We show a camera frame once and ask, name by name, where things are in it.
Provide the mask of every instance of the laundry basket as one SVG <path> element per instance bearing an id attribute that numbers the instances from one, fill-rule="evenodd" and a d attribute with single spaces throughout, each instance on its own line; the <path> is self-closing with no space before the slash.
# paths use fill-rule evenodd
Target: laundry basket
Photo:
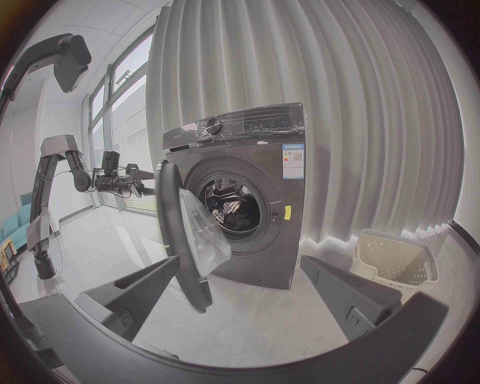
<path id="1" fill-rule="evenodd" d="M 438 281 L 435 260 L 426 244 L 372 229 L 360 234 L 351 271 L 400 290 L 402 303 Z"/>

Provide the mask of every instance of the teal sofa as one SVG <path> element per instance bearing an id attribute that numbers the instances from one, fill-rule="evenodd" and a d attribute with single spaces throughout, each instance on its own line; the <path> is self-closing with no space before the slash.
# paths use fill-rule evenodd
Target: teal sofa
<path id="1" fill-rule="evenodd" d="M 27 227 L 30 224 L 30 209 L 32 203 L 20 207 L 18 213 L 3 221 L 0 231 L 0 242 L 12 239 L 16 250 L 27 244 Z"/>

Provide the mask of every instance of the tiled floor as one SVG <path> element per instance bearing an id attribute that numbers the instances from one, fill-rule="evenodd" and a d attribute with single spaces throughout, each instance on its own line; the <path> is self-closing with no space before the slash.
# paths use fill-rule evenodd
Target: tiled floor
<path id="1" fill-rule="evenodd" d="M 101 207 L 69 221 L 60 232 L 58 244 L 55 239 L 50 242 L 50 254 L 67 282 L 63 290 L 73 298 L 166 255 L 157 218 L 152 216 Z M 427 243 L 437 262 L 439 281 L 428 293 L 450 306 L 439 335 L 417 365 L 430 369 L 453 341 L 472 308 L 479 290 L 479 265 L 475 255 L 449 227 L 410 236 Z M 328 239 L 320 246 L 305 240 L 299 254 L 311 254 L 348 270 L 354 250 L 355 239 L 350 243 Z M 19 302 L 38 297 L 32 258 L 26 255 L 11 284 Z M 347 343 L 299 263 L 289 291 L 249 286 L 216 276 L 211 277 L 209 284 L 213 305 L 205 314 L 199 314 L 173 281 L 134 343 L 149 343 L 184 361 L 222 367 L 276 365 Z M 414 383 L 417 378 L 412 372 L 404 382 Z"/>

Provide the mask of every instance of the washing machine drum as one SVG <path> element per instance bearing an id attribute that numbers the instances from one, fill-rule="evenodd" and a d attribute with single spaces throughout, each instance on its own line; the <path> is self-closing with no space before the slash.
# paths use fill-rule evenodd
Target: washing machine drum
<path id="1" fill-rule="evenodd" d="M 249 237 L 260 225 L 258 202 L 249 188 L 238 181 L 212 180 L 198 196 L 232 240 Z"/>

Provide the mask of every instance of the sofa cushion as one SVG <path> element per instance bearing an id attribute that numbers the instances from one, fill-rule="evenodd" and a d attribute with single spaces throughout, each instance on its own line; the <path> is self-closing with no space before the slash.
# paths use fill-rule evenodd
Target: sofa cushion
<path id="1" fill-rule="evenodd" d="M 3 221 L 3 237 L 6 238 L 18 229 L 18 215 L 14 214 Z"/>
<path id="2" fill-rule="evenodd" d="M 10 235 L 10 239 L 12 239 L 12 243 L 16 249 L 20 248 L 22 245 L 27 244 L 27 228 L 29 225 L 30 223 L 22 225 Z"/>
<path id="3" fill-rule="evenodd" d="M 30 222 L 30 209 L 32 207 L 32 203 L 27 205 L 21 206 L 18 210 L 18 215 L 20 217 L 20 225 L 24 225 Z"/>

